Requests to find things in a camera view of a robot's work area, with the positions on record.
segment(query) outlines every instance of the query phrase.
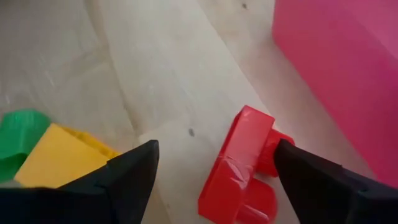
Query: red toy block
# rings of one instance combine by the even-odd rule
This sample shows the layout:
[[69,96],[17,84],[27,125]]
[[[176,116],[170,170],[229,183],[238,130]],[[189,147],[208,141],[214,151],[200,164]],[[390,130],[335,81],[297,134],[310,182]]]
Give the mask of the red toy block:
[[272,223],[274,190],[253,179],[256,172],[276,177],[273,153],[281,138],[275,119],[249,106],[235,117],[198,200],[200,215],[218,224]]

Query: green toy block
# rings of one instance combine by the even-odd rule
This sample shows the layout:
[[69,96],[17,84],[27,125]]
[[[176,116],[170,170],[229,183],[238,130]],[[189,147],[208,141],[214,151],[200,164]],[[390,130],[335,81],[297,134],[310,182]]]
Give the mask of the green toy block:
[[0,182],[11,180],[44,132],[48,116],[33,110],[6,113],[0,124]]

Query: plastic block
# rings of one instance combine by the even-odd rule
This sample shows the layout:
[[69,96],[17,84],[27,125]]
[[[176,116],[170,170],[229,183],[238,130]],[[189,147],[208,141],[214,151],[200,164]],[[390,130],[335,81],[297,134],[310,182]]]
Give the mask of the plastic block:
[[378,179],[398,187],[398,1],[276,0],[272,35]]
[[116,154],[87,134],[51,124],[15,180],[25,187],[57,188],[104,166]]
[[291,139],[273,130],[273,124],[273,117],[249,106],[235,117],[198,199],[200,215],[218,224],[273,222],[275,193],[253,179],[256,172],[277,175],[273,152],[280,138]]
[[3,116],[0,126],[0,182],[14,178],[50,123],[48,116],[36,110],[17,110]]

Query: wooden floor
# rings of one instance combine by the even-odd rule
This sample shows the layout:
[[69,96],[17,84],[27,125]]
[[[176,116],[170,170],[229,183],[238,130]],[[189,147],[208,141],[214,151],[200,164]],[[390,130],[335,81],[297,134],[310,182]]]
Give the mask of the wooden floor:
[[[274,0],[0,1],[0,111],[37,108],[119,151],[160,141],[146,223],[208,223],[197,198],[243,105],[372,177],[274,45]],[[278,179],[277,223],[298,223]]]

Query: yellow toy block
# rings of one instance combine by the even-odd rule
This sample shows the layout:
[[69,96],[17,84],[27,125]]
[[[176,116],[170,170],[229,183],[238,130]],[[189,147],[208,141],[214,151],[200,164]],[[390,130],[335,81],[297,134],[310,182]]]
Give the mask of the yellow toy block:
[[88,133],[51,124],[14,179],[25,187],[57,188],[118,155]]

